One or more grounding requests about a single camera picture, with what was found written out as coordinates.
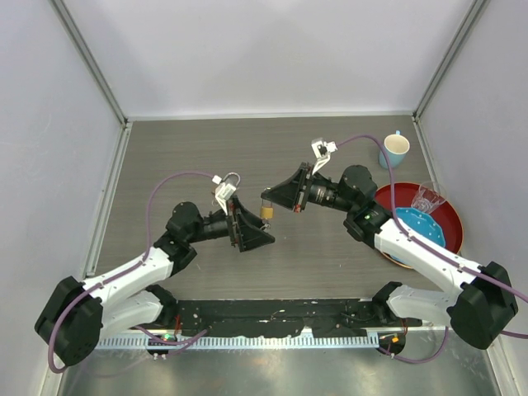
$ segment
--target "metal floor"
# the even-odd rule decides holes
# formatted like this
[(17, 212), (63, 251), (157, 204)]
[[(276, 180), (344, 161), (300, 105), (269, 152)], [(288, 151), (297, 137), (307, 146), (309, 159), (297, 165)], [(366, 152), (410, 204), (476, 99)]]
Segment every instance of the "metal floor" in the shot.
[[(407, 357), (428, 357), (443, 331), (408, 334)], [(148, 361), (141, 351), (96, 351), (69, 369), (59, 396), (492, 396), (488, 355), (452, 333), (436, 360), (408, 365), (367, 349), (186, 351)], [(100, 378), (98, 375), (109, 375)]]

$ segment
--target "light blue mug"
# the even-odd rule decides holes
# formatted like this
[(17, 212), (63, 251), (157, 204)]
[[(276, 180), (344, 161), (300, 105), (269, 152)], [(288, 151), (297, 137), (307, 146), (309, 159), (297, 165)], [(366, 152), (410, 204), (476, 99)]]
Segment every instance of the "light blue mug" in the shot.
[[(383, 144), (389, 155), (391, 167), (397, 167), (411, 148), (411, 144), (400, 134), (399, 130), (397, 130), (395, 134), (387, 136)], [(385, 157), (381, 150), (379, 151), (379, 165), (387, 169), (387, 162), (385, 161)]]

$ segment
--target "white wall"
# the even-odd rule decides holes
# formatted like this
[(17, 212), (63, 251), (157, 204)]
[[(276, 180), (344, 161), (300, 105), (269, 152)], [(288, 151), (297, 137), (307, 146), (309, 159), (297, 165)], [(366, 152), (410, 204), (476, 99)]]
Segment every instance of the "white wall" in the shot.
[(33, 326), (86, 260), (119, 126), (48, 2), (0, 12), (0, 387), (39, 393)]
[[(423, 117), (440, 179), (465, 226), (465, 253), (528, 293), (528, 2), (491, 1)], [(508, 330), (528, 332), (528, 309)], [(507, 339), (521, 388), (528, 341)]]
[(472, 0), (67, 0), (128, 116), (411, 111)]

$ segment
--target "white bracket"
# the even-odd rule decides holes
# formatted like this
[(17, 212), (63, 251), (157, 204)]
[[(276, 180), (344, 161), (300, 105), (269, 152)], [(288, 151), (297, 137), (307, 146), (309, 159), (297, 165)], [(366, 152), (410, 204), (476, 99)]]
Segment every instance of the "white bracket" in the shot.
[(317, 159), (312, 170), (312, 175), (314, 175), (330, 161), (330, 154), (337, 151), (337, 146), (336, 142), (327, 143), (323, 138), (318, 138), (312, 140), (312, 150)]
[(237, 186), (233, 184), (228, 177), (222, 179), (220, 176), (213, 177), (213, 183), (218, 184), (214, 189), (214, 198), (219, 203), (225, 214), (228, 213), (228, 200), (237, 190)]

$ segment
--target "clear plastic cup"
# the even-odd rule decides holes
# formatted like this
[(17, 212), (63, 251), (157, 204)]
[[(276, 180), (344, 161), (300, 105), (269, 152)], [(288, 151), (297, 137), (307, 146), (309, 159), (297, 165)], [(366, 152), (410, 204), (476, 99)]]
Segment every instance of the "clear plastic cup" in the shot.
[(446, 202), (446, 190), (436, 181), (425, 181), (423, 182), (414, 198), (412, 198), (411, 207), (418, 209), (421, 212), (431, 214)]

